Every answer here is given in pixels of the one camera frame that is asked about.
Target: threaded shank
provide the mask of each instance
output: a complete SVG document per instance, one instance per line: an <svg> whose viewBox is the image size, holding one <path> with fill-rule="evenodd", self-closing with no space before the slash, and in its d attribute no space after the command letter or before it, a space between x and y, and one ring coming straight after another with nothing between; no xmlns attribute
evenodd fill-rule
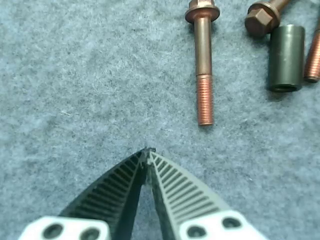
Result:
<svg viewBox="0 0 320 240"><path fill-rule="evenodd" d="M304 68L304 80L317 83L320 80L320 32L317 31L312 40Z"/></svg>
<svg viewBox="0 0 320 240"><path fill-rule="evenodd" d="M212 76L209 74L196 76L198 124L212 125L213 120L213 95Z"/></svg>

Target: cylindrical spacer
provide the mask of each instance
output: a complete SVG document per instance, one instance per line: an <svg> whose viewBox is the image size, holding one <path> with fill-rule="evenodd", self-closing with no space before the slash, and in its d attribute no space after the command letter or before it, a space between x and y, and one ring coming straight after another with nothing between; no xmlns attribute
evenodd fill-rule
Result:
<svg viewBox="0 0 320 240"><path fill-rule="evenodd" d="M286 25L271 33L267 88L293 92L302 87L304 76L305 29Z"/></svg>

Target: carpet surface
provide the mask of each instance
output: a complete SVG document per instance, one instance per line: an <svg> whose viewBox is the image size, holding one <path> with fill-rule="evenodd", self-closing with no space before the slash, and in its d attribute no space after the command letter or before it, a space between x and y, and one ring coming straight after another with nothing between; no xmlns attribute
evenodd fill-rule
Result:
<svg viewBox="0 0 320 240"><path fill-rule="evenodd" d="M215 124L199 128L187 0L0 0L0 239L144 147L270 240L320 239L320 85L266 90L269 37L244 27L252 3L215 2ZM306 50L319 6L292 0L282 14L305 27ZM149 186L132 239L162 239Z"/></svg>

